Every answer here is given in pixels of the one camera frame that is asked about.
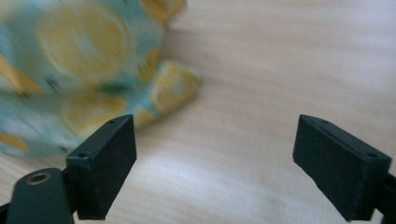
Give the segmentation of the lemon print teal cloth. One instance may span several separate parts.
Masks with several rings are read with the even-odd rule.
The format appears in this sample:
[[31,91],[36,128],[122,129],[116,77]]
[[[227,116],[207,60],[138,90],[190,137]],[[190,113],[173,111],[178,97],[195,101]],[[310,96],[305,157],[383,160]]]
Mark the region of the lemon print teal cloth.
[[186,0],[0,0],[0,153],[73,150],[105,122],[141,128],[202,85],[161,57]]

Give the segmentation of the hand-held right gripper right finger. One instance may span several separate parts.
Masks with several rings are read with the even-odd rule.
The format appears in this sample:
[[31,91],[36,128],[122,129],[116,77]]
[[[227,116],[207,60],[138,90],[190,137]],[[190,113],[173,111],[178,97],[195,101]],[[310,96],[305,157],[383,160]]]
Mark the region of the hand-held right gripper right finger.
[[392,221],[392,158],[331,122],[308,115],[298,120],[293,161],[347,221],[379,211]]

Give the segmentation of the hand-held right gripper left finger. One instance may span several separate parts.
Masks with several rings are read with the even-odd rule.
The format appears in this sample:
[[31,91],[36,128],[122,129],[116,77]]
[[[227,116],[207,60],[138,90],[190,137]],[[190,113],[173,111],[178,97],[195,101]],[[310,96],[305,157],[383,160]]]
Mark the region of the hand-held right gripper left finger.
[[66,157],[66,178],[80,219],[106,218],[136,158],[131,115],[107,121]]

